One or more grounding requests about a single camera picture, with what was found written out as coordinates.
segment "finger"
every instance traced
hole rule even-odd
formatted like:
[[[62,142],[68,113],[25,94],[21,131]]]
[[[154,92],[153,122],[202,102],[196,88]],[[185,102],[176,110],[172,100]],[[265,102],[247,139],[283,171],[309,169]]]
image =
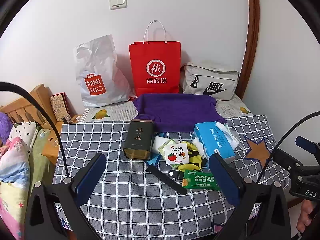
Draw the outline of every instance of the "finger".
[[[301,212],[298,221],[301,221],[305,226],[308,226],[311,223],[311,219],[306,212]]]
[[[304,230],[306,230],[306,226],[301,222],[301,221],[298,221],[297,223],[297,230],[301,233],[304,232]]]
[[[310,214],[314,209],[313,203],[310,200],[304,200],[301,205],[301,212],[304,211],[307,214]]]

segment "tomato sticker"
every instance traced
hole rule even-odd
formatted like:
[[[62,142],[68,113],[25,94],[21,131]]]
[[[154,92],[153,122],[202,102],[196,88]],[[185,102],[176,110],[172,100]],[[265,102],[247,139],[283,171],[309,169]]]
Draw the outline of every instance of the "tomato sticker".
[[[189,163],[189,154],[186,143],[166,145],[163,150],[165,162],[168,165]]]

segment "paper bag handle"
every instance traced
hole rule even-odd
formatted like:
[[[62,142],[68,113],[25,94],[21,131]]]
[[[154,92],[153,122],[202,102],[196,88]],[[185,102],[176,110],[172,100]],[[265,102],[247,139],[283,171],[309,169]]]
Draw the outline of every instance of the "paper bag handle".
[[[162,23],[161,23],[160,21],[153,20],[153,21],[149,22],[149,24],[148,24],[148,26],[147,26],[147,28],[146,28],[146,31],[145,31],[144,36],[143,36],[143,44],[144,44],[144,39],[145,39],[145,37],[146,37],[146,34],[147,34],[147,40],[148,40],[147,43],[149,43],[149,31],[148,31],[148,30],[149,30],[149,26],[150,26],[152,23],[154,23],[154,22],[158,22],[158,23],[161,24],[161,26],[162,26],[162,28],[163,28],[163,32],[164,32],[164,43],[167,43],[167,36],[166,36],[166,34],[165,34],[165,29],[164,29]]]

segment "white wall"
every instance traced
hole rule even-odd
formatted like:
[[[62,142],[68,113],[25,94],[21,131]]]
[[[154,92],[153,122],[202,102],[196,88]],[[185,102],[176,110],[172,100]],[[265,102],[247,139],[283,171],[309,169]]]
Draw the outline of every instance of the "white wall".
[[[276,140],[298,120],[320,111],[320,45],[287,0],[260,0],[257,53],[244,103],[254,114],[266,114]],[[313,155],[295,145],[301,135],[320,141],[320,117],[298,127],[280,148],[315,165]]]
[[[0,39],[1,80],[28,91],[43,83],[52,93],[66,92],[81,113],[73,48],[112,34],[118,66],[132,84],[128,45],[141,41],[154,19],[164,24],[168,40],[181,42],[182,61],[213,60],[241,69],[248,0],[128,0],[127,8],[113,11],[108,0],[30,0]],[[152,30],[163,39],[159,26]],[[0,105],[14,98],[2,92]]]

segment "wooden shelf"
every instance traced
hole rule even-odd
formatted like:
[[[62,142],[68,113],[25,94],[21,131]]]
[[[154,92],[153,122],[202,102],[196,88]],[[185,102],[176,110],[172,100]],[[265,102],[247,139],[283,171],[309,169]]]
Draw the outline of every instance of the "wooden shelf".
[[[61,134],[61,128],[62,128],[63,122],[57,122],[56,123],[56,128],[59,132],[59,134]],[[58,154],[59,154],[59,145],[57,145],[56,147],[53,146],[54,141],[57,139],[55,133],[53,130],[51,130],[50,135],[48,137],[48,141],[44,146],[44,149],[42,151],[42,155],[46,156],[48,158],[48,160],[50,162],[52,162],[54,165],[56,165],[57,163],[57,159],[58,159]]]

